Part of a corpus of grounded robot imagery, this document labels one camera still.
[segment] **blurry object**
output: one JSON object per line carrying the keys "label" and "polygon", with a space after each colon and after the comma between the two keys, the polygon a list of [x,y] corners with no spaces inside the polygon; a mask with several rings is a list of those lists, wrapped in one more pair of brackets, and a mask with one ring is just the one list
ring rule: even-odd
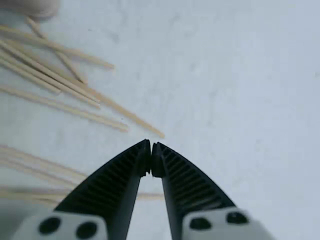
{"label": "blurry object", "polygon": [[0,8],[9,9],[35,18],[49,18],[60,7],[60,0],[0,0]]}
{"label": "blurry object", "polygon": [[0,56],[0,65],[3,65],[4,67],[10,69],[11,71],[18,73],[19,75],[25,77],[26,79],[36,83],[37,85],[40,85],[43,88],[46,88],[50,91],[52,91],[55,94],[59,94],[61,91],[56,88],[55,86],[50,85],[49,83],[42,81],[38,77],[33,76],[32,74],[20,69],[19,67],[11,64],[10,62],[6,61],[3,56]]}
{"label": "blurry object", "polygon": [[48,183],[52,183],[52,184],[55,184],[55,185],[63,186],[66,189],[74,189],[77,186],[77,184],[75,184],[75,183],[73,183],[73,182],[71,182],[69,180],[62,179],[60,177],[51,175],[51,174],[49,174],[49,173],[47,173],[45,171],[26,166],[26,165],[18,163],[16,161],[9,160],[6,157],[1,157],[0,158],[0,165],[4,166],[4,167],[7,167],[7,168],[10,168],[10,169],[17,170],[19,172],[30,174],[30,175],[32,175],[32,176],[34,176],[36,178],[45,180]]}
{"label": "blurry object", "polygon": [[0,154],[6,154],[7,156],[21,159],[21,161],[23,161],[25,164],[37,165],[38,167],[49,169],[52,172],[72,177],[75,180],[77,180],[77,182],[82,182],[87,177],[87,175],[78,172],[72,168],[57,164],[55,162],[51,162],[49,160],[37,156],[33,156],[13,147],[0,145]]}
{"label": "blurry object", "polygon": [[[69,189],[50,189],[35,187],[7,187],[0,186],[0,198],[24,200],[27,202],[56,207],[71,191]],[[136,196],[139,201],[152,201],[165,199],[163,193],[139,192]]]}

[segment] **white table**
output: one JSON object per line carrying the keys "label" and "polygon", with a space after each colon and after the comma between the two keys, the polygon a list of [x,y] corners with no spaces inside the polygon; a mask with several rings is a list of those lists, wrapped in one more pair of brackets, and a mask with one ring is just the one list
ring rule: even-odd
{"label": "white table", "polygon": [[[315,0],[65,0],[41,29],[115,64],[112,72],[73,61],[90,87],[166,137],[105,106],[99,112],[66,94],[54,97],[1,67],[0,83],[113,116],[130,132],[0,93],[0,144],[90,174],[142,139],[161,141],[277,239],[313,239],[320,222],[319,7]],[[21,16],[2,11],[0,20],[31,32]],[[46,186],[5,168],[0,181]],[[161,181],[145,177],[139,190],[161,193]],[[167,219],[164,202],[138,202],[128,239],[170,239]]]}

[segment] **black hole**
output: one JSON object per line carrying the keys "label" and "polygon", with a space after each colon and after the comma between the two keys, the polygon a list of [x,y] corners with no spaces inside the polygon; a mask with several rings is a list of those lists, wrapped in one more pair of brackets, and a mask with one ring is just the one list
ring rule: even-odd
{"label": "black hole", "polygon": [[97,224],[92,221],[87,221],[78,226],[76,236],[79,239],[89,239],[96,234]]}
{"label": "black hole", "polygon": [[247,224],[249,222],[245,215],[237,211],[229,212],[226,221],[229,224]]}
{"label": "black hole", "polygon": [[43,235],[52,234],[58,230],[61,220],[58,217],[49,217],[42,221],[39,226],[39,232]]}
{"label": "black hole", "polygon": [[193,218],[190,222],[190,228],[193,230],[208,230],[211,227],[211,223],[204,217]]}

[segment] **ribbed texture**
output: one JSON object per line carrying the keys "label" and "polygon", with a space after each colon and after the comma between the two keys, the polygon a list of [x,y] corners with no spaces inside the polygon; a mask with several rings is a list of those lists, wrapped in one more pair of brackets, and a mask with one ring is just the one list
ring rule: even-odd
{"label": "ribbed texture", "polygon": [[179,215],[234,206],[219,187],[195,165],[165,145],[160,146],[172,201]]}
{"label": "ribbed texture", "polygon": [[112,219],[121,203],[141,150],[136,144],[119,154],[80,184],[55,210]]}

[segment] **wooden stick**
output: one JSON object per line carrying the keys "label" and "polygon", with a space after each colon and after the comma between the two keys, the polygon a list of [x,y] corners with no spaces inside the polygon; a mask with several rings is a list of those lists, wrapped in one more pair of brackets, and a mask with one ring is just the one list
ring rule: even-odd
{"label": "wooden stick", "polygon": [[25,187],[0,185],[0,191],[30,194],[35,196],[67,196],[71,190],[66,188]]}
{"label": "wooden stick", "polygon": [[28,42],[30,42],[32,44],[47,46],[49,48],[55,49],[55,50],[60,51],[62,53],[74,55],[74,56],[80,57],[82,59],[85,59],[89,62],[98,64],[98,65],[102,65],[106,68],[111,68],[111,69],[115,68],[115,66],[113,64],[110,64],[106,61],[103,61],[95,56],[85,54],[85,53],[83,53],[79,50],[76,50],[76,49],[64,47],[64,46],[57,44],[55,42],[41,39],[39,37],[33,36],[31,34],[22,32],[20,30],[17,30],[17,29],[11,28],[11,27],[0,25],[0,32],[5,33],[5,34],[10,34],[9,37],[16,37],[17,40],[19,40],[19,41],[28,40]]}
{"label": "wooden stick", "polygon": [[0,198],[10,199],[10,200],[22,200],[22,201],[31,202],[33,204],[37,203],[37,204],[46,205],[52,208],[55,208],[59,204],[59,202],[56,200],[39,199],[39,198],[31,197],[27,194],[19,194],[19,193],[8,192],[8,191],[0,191]]}
{"label": "wooden stick", "polygon": [[51,71],[53,71],[56,74],[58,74],[61,77],[63,77],[64,79],[67,79],[70,82],[72,82],[72,81],[76,81],[77,82],[77,80],[75,78],[71,77],[67,72],[65,72],[61,68],[51,64],[46,59],[39,57],[37,54],[33,53],[31,50],[24,48],[24,46],[22,46],[17,41],[7,39],[5,42],[7,44],[9,44],[11,47],[13,47],[13,48],[19,50],[20,52],[22,52],[23,54],[27,55],[29,58],[35,60],[38,63],[41,63],[47,69],[50,69]]}
{"label": "wooden stick", "polygon": [[58,88],[48,84],[47,82],[42,81],[41,79],[29,74],[28,72],[26,72],[24,70],[21,70],[20,68],[11,64],[10,62],[5,61],[3,58],[0,58],[0,64],[5,66],[6,68],[12,70],[13,72],[16,72],[19,75],[25,77],[26,79],[40,85],[41,87],[44,87],[44,88],[50,90],[51,92],[54,92],[55,94],[61,93],[61,91]]}
{"label": "wooden stick", "polygon": [[135,115],[133,112],[130,112],[129,110],[125,109],[124,107],[122,107],[121,105],[116,103],[111,98],[103,95],[102,93],[100,93],[100,92],[98,92],[98,91],[86,86],[85,84],[83,84],[83,83],[81,83],[81,82],[79,82],[79,81],[77,81],[77,80],[75,80],[73,78],[70,78],[68,80],[70,82],[72,82],[74,85],[77,85],[78,87],[82,88],[86,92],[88,92],[91,95],[95,96],[97,99],[99,99],[106,106],[113,108],[114,110],[116,110],[117,112],[123,114],[127,118],[133,120],[134,122],[136,122],[140,126],[142,126],[142,127],[146,128],[146,129],[150,130],[151,132],[157,134],[160,138],[164,138],[165,137],[165,134],[163,132],[161,132],[160,130],[156,129],[155,127],[153,127],[151,124],[147,123],[146,121],[142,120],[137,115]]}
{"label": "wooden stick", "polygon": [[74,184],[71,181],[56,177],[54,175],[23,165],[21,163],[11,161],[7,158],[0,158],[0,165],[6,166],[7,168],[10,168],[10,169],[15,169],[19,172],[31,174],[34,177],[45,180],[52,184],[64,186],[65,188],[74,189],[77,186],[77,184]]}
{"label": "wooden stick", "polygon": [[1,49],[0,49],[0,57],[3,58],[4,60],[6,60],[8,63],[15,65],[17,68],[20,68],[21,70],[24,70],[24,71],[34,75],[35,77],[39,78],[40,80],[45,81],[48,84],[51,84],[51,85],[55,86],[56,88],[61,89],[65,92],[75,96],[76,98],[96,107],[97,109],[100,109],[100,105],[98,103],[96,103],[95,101],[81,95],[80,93],[61,84],[60,82],[52,79],[51,77],[48,77],[47,75],[33,69],[32,67],[29,67],[28,65],[23,64],[22,62],[16,60],[14,57],[11,57],[9,54],[5,53]]}
{"label": "wooden stick", "polygon": [[8,193],[8,194],[14,194],[17,197],[22,197],[22,198],[28,198],[28,199],[43,199],[43,200],[53,200],[57,202],[61,202],[67,194],[43,194],[43,193],[33,193],[33,192],[17,192],[14,190],[4,190],[0,189],[0,193]]}
{"label": "wooden stick", "polygon": [[[26,17],[26,21],[28,22],[28,24],[31,26],[32,30],[40,37],[43,38],[45,40],[48,40],[48,37],[40,30],[39,25],[33,21],[30,17]],[[82,74],[80,74],[76,68],[74,67],[74,65],[71,63],[71,61],[69,60],[69,58],[64,55],[63,53],[59,52],[59,51],[54,51],[54,53],[57,55],[58,58],[60,58],[60,60],[64,63],[64,65],[73,73],[73,75],[82,83],[84,84],[88,84],[88,80],[85,79],[84,76],[82,76]]]}
{"label": "wooden stick", "polygon": [[5,43],[4,41],[0,40],[0,46],[3,47],[5,50],[9,51],[10,53],[14,54],[15,56],[19,57],[23,61],[31,64],[34,68],[41,70],[45,74],[49,75],[53,79],[57,80],[63,85],[66,85],[67,87],[77,91],[78,93],[86,96],[87,98],[99,103],[100,101],[95,98],[94,96],[91,96],[86,91],[84,91],[81,87],[78,87],[74,85],[72,82],[64,79],[60,75],[56,74],[55,72],[51,71],[50,69],[46,68],[45,66],[41,65],[39,62],[34,61],[32,58],[28,57],[27,55],[23,54],[19,50],[15,49],[14,47],[10,46],[9,44]]}
{"label": "wooden stick", "polygon": [[40,96],[31,94],[28,92],[20,91],[20,90],[14,89],[14,88],[6,86],[6,85],[0,85],[0,91],[6,92],[8,94],[15,95],[15,96],[18,96],[18,97],[21,97],[21,98],[24,98],[24,99],[27,99],[27,100],[30,100],[30,101],[33,101],[36,103],[48,105],[50,107],[53,107],[53,108],[56,108],[56,109],[59,109],[59,110],[62,110],[62,111],[65,111],[65,112],[68,112],[68,113],[71,113],[74,115],[78,115],[83,118],[90,119],[95,122],[105,124],[107,126],[112,126],[112,127],[119,129],[120,131],[123,131],[123,132],[128,131],[128,126],[121,123],[121,122],[118,122],[118,121],[115,121],[115,120],[112,120],[112,119],[109,119],[109,118],[106,118],[103,116],[99,116],[96,114],[92,114],[92,113],[89,113],[86,111],[81,111],[77,108],[65,105],[65,104],[57,102],[57,101],[50,100],[45,97],[40,97]]}
{"label": "wooden stick", "polygon": [[136,196],[137,200],[164,200],[165,196],[161,193],[144,193],[140,192]]}
{"label": "wooden stick", "polygon": [[87,175],[78,172],[72,168],[57,164],[55,162],[51,162],[49,160],[25,153],[23,151],[17,150],[13,147],[8,147],[4,145],[0,145],[0,153],[4,153],[8,156],[12,156],[18,159],[22,159],[24,163],[28,163],[30,165],[36,165],[38,167],[44,169],[50,169],[52,172],[57,172],[62,175],[73,177],[75,180],[82,182],[87,178]]}

